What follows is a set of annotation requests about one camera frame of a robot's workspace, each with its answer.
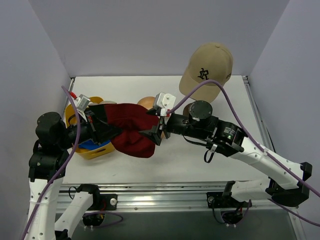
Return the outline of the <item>dark red hat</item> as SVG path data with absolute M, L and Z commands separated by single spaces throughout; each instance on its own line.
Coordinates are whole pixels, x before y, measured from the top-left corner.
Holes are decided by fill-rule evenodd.
M 147 109 L 133 103 L 105 104 L 107 123 L 122 129 L 120 135 L 111 140 L 115 149 L 136 158 L 150 158 L 156 145 L 140 131 L 150 130 L 159 118 L 147 114 Z

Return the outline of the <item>beige baseball cap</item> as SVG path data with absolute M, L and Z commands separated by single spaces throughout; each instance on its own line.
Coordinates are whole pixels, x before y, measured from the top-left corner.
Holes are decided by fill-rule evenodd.
M 179 82 L 179 91 L 187 96 L 198 84 L 215 80 L 224 86 L 232 76 L 233 56 L 222 43 L 207 42 L 199 46 L 189 59 Z

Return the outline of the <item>black hat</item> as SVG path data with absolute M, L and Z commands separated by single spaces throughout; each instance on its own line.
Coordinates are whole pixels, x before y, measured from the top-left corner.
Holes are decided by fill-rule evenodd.
M 105 105 L 105 104 L 117 104 L 117 102 L 114 102 L 114 101 L 109 101 L 109 100 L 104 100 L 104 101 L 101 101 L 101 102 L 90 102 L 89 103 L 89 106 L 96 106 L 96 105 Z

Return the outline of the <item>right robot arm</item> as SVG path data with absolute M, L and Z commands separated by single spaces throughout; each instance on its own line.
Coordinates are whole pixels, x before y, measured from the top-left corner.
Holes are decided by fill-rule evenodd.
M 212 115 L 212 106 L 202 100 L 191 103 L 188 115 L 172 113 L 140 134 L 156 145 L 161 135 L 181 135 L 190 144 L 207 149 L 204 161 L 210 163 L 215 154 L 239 160 L 265 174 L 267 178 L 249 181 L 228 181 L 222 193 L 221 207 L 250 200 L 273 200 L 286 207 L 297 207 L 309 198 L 310 190 L 300 180 L 312 175 L 312 165 L 287 160 L 261 144 L 254 144 L 242 128 Z

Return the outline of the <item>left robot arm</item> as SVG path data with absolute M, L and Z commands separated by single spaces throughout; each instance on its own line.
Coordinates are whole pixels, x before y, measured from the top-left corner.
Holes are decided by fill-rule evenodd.
M 66 167 L 79 143 L 92 140 L 102 143 L 118 136 L 122 130 L 109 125 L 103 105 L 84 112 L 85 120 L 66 126 L 57 112 L 47 112 L 37 120 L 38 137 L 29 160 L 29 212 L 23 240 L 70 240 L 83 220 L 87 226 L 99 226 L 105 215 L 117 208 L 118 196 L 100 192 L 95 184 L 84 183 L 59 219 L 56 210 Z

